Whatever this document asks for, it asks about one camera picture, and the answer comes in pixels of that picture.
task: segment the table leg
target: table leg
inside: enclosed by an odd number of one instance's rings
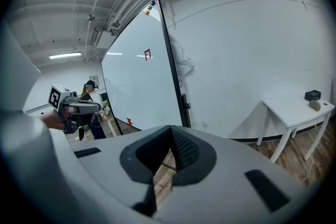
[[[268,111],[267,106],[264,105],[264,107],[266,109],[266,115],[265,115],[265,120],[264,120],[264,125],[262,127],[262,130],[259,130],[260,132],[259,132],[259,137],[258,137],[258,141],[257,141],[257,146],[260,146],[260,144],[262,142],[262,139],[266,134],[266,128],[267,128],[267,125],[268,125],[269,111]]]
[[[275,161],[277,160],[277,158],[280,156],[283,148],[285,147],[290,133],[292,132],[292,128],[286,128],[286,134],[284,134],[279,142],[279,145],[277,146],[277,149],[274,151],[273,156],[271,158],[271,161],[275,163]]]
[[[298,131],[298,129],[297,128],[295,128],[294,130],[293,130],[293,134],[292,134],[292,138],[294,138],[295,137],[295,135],[296,135],[296,132]]]
[[[307,154],[305,155],[305,157],[304,157],[305,160],[309,159],[310,155],[313,153],[313,151],[317,147],[318,143],[320,142],[321,137],[322,137],[324,131],[326,130],[326,127],[327,127],[327,124],[328,124],[328,121],[329,121],[329,117],[330,117],[330,112],[327,115],[324,116],[324,120],[323,120],[321,129],[320,129],[318,135],[316,136],[314,143],[312,144],[312,146],[308,150]]]
[[[109,128],[111,129],[112,135],[114,137],[117,137],[116,132],[114,131],[111,122],[109,120],[106,120],[106,121],[107,121],[107,124],[108,124]]]

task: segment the brown object on table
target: brown object on table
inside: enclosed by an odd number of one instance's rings
[[[318,101],[315,100],[311,100],[309,101],[309,106],[313,109],[315,109],[316,111],[320,111],[321,109],[321,105]]]

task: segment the black shirt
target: black shirt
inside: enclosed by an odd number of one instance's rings
[[[87,92],[82,95],[80,100],[93,101],[90,94],[88,94]],[[83,125],[91,123],[92,114],[80,115],[79,118],[80,118],[80,125],[83,126]]]

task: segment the long hair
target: long hair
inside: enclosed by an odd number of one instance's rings
[[[85,84],[84,84],[84,86],[83,86],[83,90],[82,90],[82,95],[81,96],[83,96],[83,94],[86,92],[86,87],[85,87]]]

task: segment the black box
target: black box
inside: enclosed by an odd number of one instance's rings
[[[306,92],[306,94],[304,95],[304,98],[308,101],[320,100],[321,99],[321,92],[319,92],[317,90]]]

